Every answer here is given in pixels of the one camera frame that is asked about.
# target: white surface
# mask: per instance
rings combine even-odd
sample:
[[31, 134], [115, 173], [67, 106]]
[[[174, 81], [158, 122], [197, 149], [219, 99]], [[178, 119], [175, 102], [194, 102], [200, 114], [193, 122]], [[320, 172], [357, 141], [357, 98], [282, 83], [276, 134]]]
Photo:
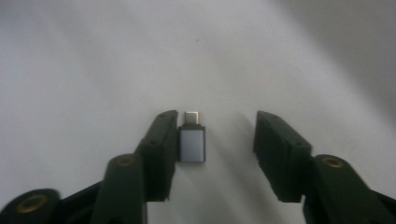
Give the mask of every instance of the white surface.
[[202, 112], [207, 162], [149, 223], [304, 223], [253, 156], [259, 109], [396, 197], [395, 39], [394, 1], [1, 1], [0, 204], [95, 183], [169, 109]]

